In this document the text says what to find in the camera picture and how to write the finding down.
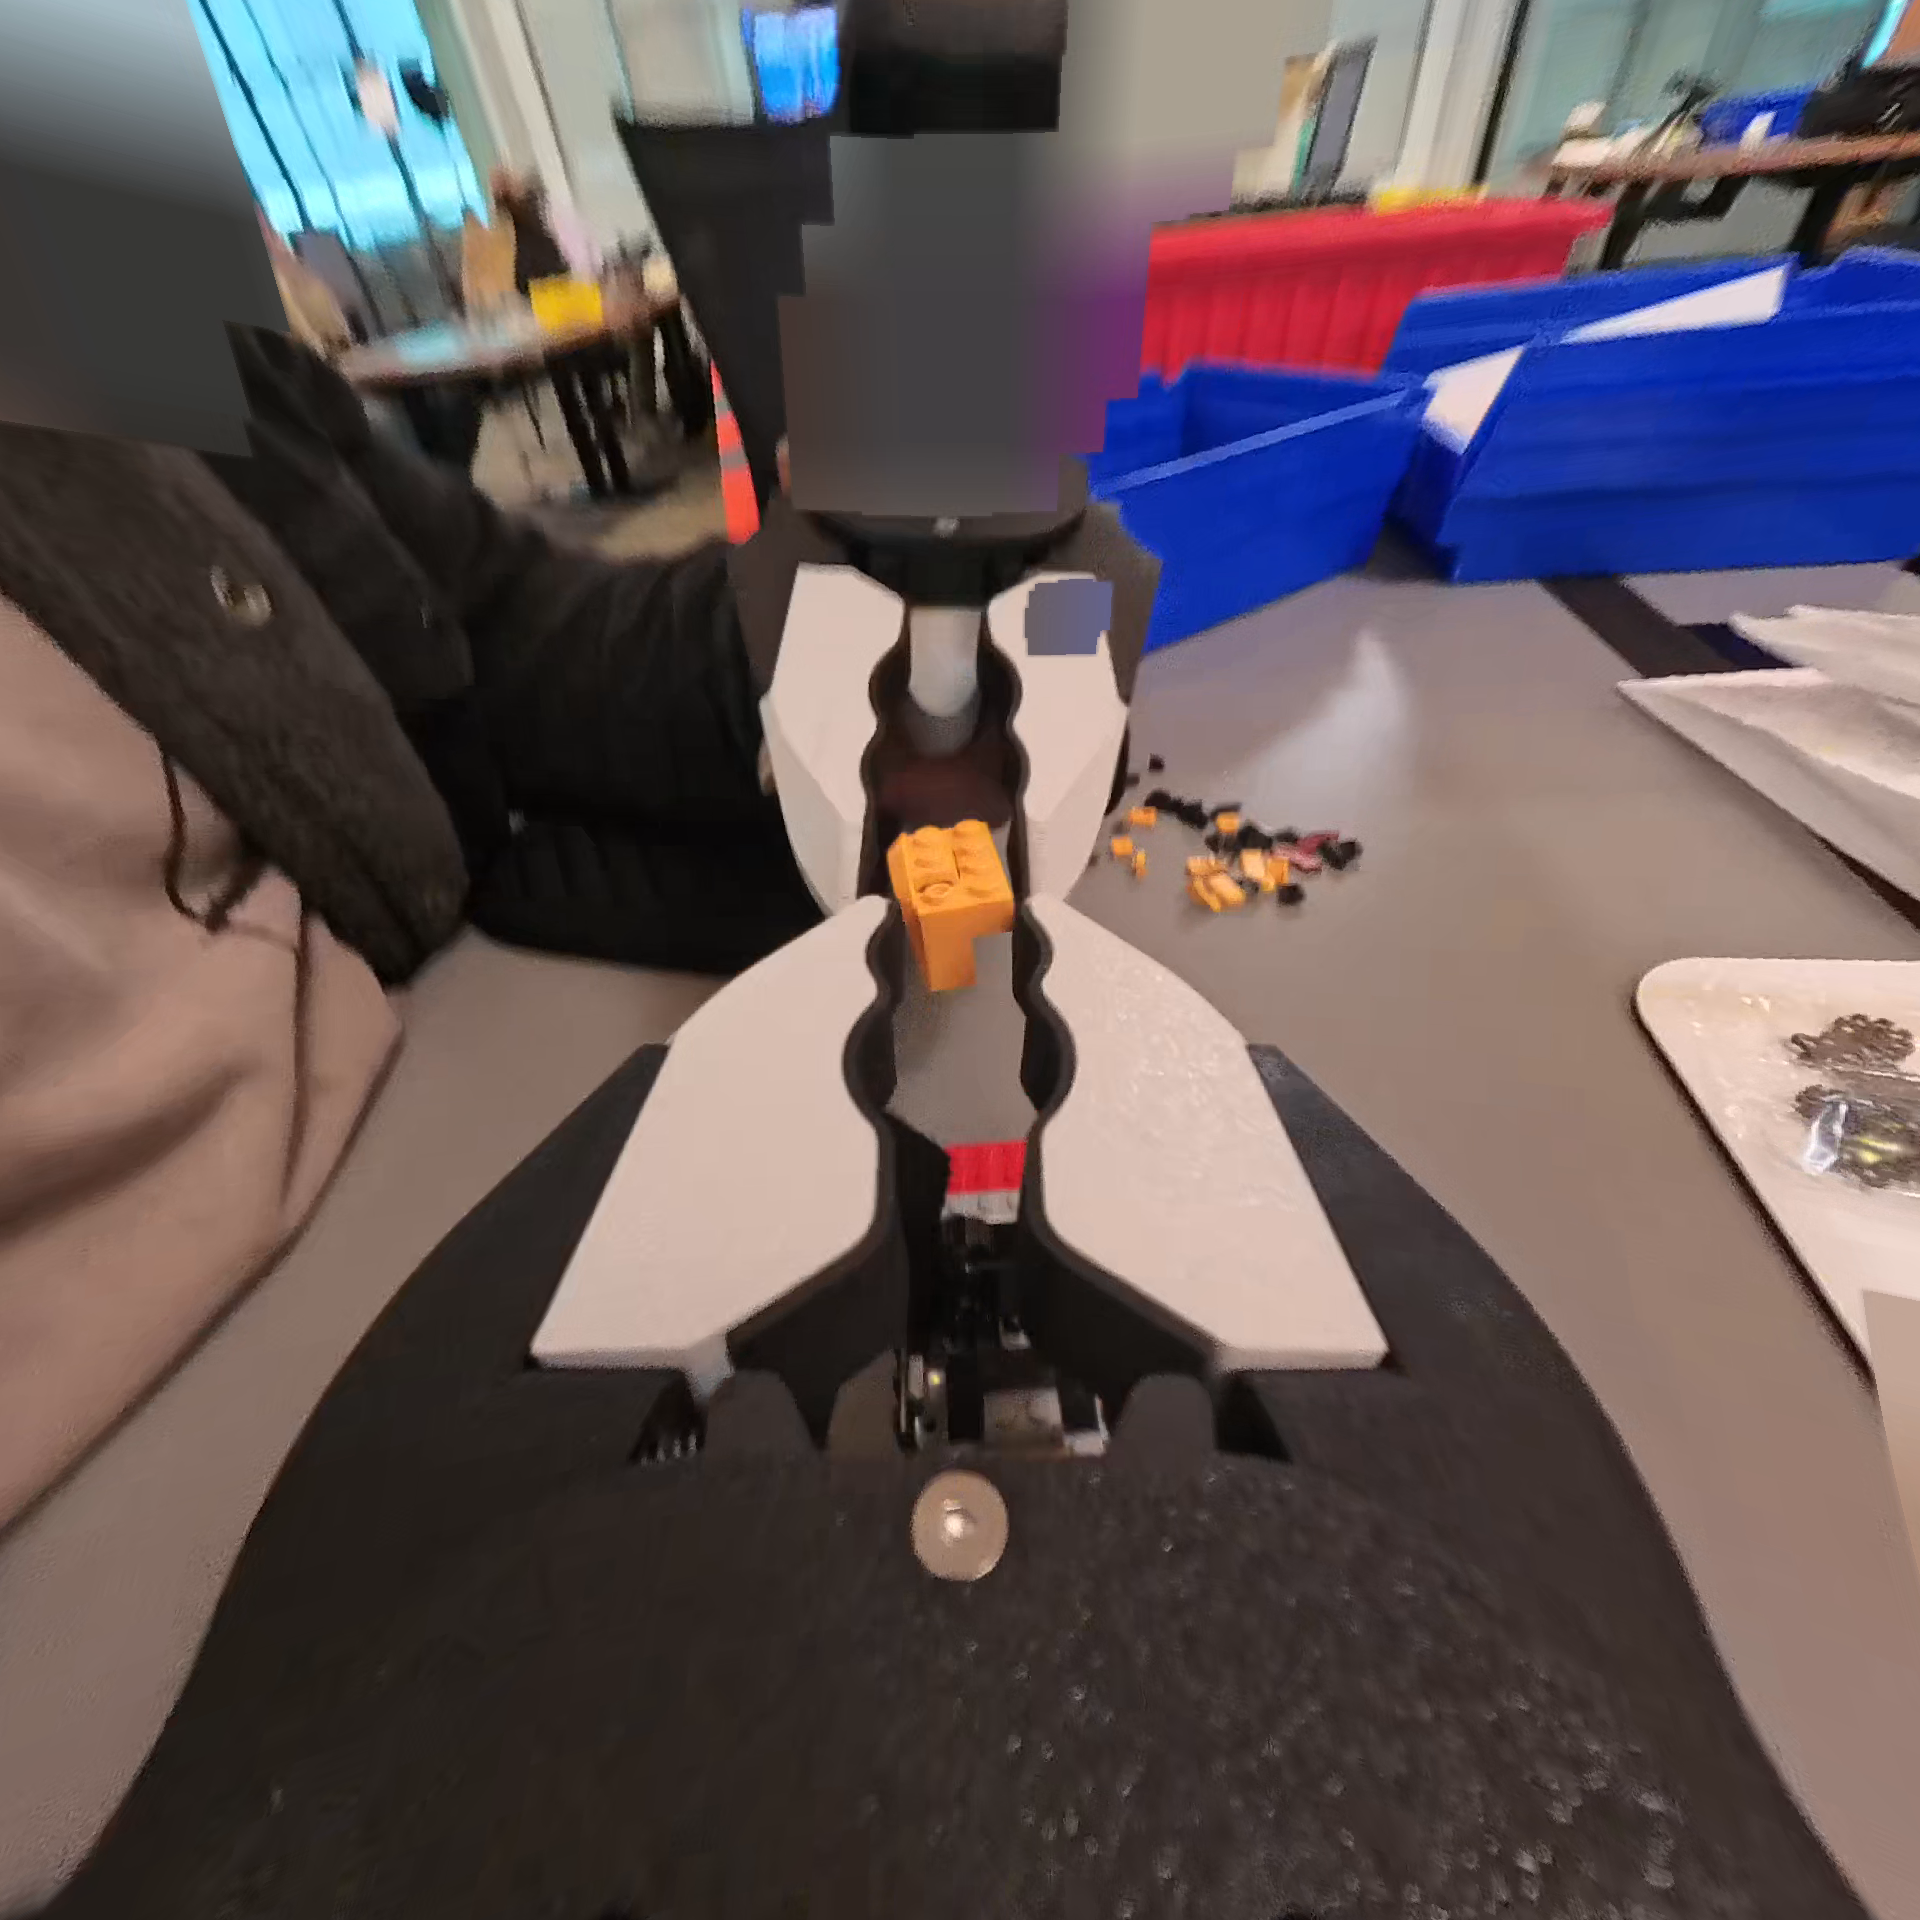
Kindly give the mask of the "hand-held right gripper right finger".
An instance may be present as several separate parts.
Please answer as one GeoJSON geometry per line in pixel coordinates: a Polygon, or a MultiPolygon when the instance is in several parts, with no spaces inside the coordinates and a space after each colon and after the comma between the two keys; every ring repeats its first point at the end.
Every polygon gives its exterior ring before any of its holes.
{"type": "Polygon", "coordinates": [[[1087,1379],[1375,1371],[1387,1336],[1234,1021],[1057,895],[1024,904],[1017,959],[1035,1339],[1087,1379]]]}

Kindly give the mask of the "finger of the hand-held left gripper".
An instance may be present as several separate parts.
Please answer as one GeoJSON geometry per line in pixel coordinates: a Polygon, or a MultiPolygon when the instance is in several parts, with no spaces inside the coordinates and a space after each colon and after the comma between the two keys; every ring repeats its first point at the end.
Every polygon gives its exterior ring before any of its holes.
{"type": "Polygon", "coordinates": [[[984,614],[981,676],[1012,753],[1010,861],[1019,899],[1066,895],[1105,841],[1125,701],[1109,636],[1112,587],[1042,568],[984,614]]]}
{"type": "Polygon", "coordinates": [[[874,684],[900,638],[902,601],[857,568],[797,572],[761,740],[789,848],[825,914],[861,892],[874,684]]]}

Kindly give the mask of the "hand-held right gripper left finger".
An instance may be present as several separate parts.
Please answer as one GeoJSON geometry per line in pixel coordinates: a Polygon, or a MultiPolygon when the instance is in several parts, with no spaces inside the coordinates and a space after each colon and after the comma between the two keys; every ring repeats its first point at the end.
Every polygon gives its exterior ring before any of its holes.
{"type": "Polygon", "coordinates": [[[797,1309],[880,1224],[882,1135],[848,1047],[882,1014],[861,895],[736,974],[665,1045],[530,1336],[544,1371],[676,1371],[710,1395],[735,1341],[797,1309]]]}

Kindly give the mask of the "orange toy brick assembly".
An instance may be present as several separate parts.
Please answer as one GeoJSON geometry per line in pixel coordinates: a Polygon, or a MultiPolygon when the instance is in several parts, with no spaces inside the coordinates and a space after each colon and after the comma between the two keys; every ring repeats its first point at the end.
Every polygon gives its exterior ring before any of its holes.
{"type": "Polygon", "coordinates": [[[908,944],[932,994],[970,988],[973,944],[1012,933],[1017,899],[986,822],[921,827],[885,848],[908,944]]]}

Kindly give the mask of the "person's left forearm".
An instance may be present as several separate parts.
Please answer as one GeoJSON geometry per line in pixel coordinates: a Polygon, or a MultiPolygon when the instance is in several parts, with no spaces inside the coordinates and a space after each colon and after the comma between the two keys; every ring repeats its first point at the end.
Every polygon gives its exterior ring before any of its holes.
{"type": "Polygon", "coordinates": [[[510,824],[466,899],[510,949],[728,976],[823,921],[761,777],[733,542],[612,558],[446,488],[430,552],[510,824]]]}

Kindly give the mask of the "pile of small toy bricks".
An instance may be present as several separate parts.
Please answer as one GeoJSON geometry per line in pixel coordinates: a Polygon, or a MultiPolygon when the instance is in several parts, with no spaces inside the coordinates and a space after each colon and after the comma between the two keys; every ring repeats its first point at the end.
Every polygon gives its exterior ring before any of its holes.
{"type": "Polygon", "coordinates": [[[1351,831],[1271,824],[1234,798],[1168,786],[1163,772],[1162,757],[1121,757],[1091,866],[1134,886],[1166,879],[1200,914],[1226,918],[1252,914],[1258,904],[1288,914],[1312,882],[1343,878],[1364,857],[1351,831]]]}

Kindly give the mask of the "orange traffic cone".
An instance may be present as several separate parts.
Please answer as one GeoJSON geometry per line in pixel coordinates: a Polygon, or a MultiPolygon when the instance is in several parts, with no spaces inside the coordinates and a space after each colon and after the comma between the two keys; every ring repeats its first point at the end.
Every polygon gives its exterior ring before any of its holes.
{"type": "Polygon", "coordinates": [[[717,362],[710,364],[710,403],[725,537],[744,546],[761,527],[761,491],[717,362]]]}

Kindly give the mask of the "blue plastic bin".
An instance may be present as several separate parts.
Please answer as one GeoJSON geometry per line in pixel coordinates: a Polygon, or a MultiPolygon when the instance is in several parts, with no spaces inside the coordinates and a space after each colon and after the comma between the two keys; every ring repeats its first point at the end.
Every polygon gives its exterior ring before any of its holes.
{"type": "Polygon", "coordinates": [[[1394,518],[1453,584],[1915,558],[1913,251],[1427,294],[1381,371],[1427,401],[1394,518]]]}
{"type": "Polygon", "coordinates": [[[1145,651],[1357,568],[1424,409],[1416,380],[1234,362],[1112,401],[1087,488],[1159,558],[1145,651]]]}

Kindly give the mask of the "red plastic bin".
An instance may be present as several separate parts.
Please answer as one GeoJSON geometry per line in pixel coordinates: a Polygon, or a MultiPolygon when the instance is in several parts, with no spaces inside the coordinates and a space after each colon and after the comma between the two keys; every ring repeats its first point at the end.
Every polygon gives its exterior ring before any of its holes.
{"type": "Polygon", "coordinates": [[[1438,198],[1226,214],[1151,240],[1140,369],[1187,362],[1376,371],[1409,302],[1547,279],[1612,220],[1605,198],[1438,198]]]}

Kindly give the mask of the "round dark table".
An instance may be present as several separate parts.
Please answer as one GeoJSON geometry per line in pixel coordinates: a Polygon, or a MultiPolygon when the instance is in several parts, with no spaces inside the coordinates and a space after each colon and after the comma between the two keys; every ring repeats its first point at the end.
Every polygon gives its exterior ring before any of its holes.
{"type": "Polygon", "coordinates": [[[339,371],[359,393],[498,390],[544,383],[563,418],[573,460],[592,501],[639,492],[625,439],[607,396],[580,388],[580,374],[614,348],[637,364],[652,350],[656,386],[677,444],[698,441],[714,419],[709,371],[692,350],[683,304],[673,291],[602,290],[594,318],[544,328],[530,307],[493,319],[411,328],[362,344],[339,357],[339,371]]]}

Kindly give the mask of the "white tray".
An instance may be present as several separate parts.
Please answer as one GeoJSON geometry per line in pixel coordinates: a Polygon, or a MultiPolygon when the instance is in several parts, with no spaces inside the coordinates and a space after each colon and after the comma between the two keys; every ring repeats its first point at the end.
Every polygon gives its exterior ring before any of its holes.
{"type": "Polygon", "coordinates": [[[1804,1073],[1784,1039],[1853,1013],[1917,1036],[1917,964],[1682,958],[1644,971],[1633,1006],[1739,1183],[1873,1368],[1870,1298],[1917,1295],[1917,1193],[1857,1189],[1799,1166],[1791,1098],[1804,1073]]]}

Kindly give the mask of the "person's black fleece jacket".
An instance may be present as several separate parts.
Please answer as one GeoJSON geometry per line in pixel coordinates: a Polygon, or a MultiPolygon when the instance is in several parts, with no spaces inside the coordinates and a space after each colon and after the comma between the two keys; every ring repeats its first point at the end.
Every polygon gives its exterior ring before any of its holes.
{"type": "Polygon", "coordinates": [[[398,987],[505,827],[473,591],[513,527],[289,334],[228,339],[242,452],[5,427],[5,600],[398,987]]]}

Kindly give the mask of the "clear bag of black parts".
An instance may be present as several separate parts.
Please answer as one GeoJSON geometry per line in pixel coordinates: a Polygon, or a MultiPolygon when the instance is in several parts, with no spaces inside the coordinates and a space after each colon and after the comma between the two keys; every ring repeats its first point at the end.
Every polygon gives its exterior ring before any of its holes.
{"type": "Polygon", "coordinates": [[[1784,1054],[1804,1084],[1791,1115],[1799,1166],[1857,1189],[1917,1193],[1915,1033],[1886,1017],[1841,1014],[1793,1032],[1784,1054]]]}

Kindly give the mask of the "long wooden table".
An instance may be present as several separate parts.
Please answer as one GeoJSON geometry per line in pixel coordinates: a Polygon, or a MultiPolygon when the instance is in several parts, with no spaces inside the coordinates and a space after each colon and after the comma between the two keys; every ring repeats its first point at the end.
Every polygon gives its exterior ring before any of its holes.
{"type": "Polygon", "coordinates": [[[1542,198],[1607,198],[1598,270],[1626,266],[1644,228],[1723,217],[1747,185],[1804,191],[1790,257],[1812,267],[1828,251],[1836,216],[1862,185],[1898,185],[1917,174],[1917,132],[1780,137],[1754,147],[1697,147],[1670,157],[1546,162],[1528,170],[1542,198]]]}

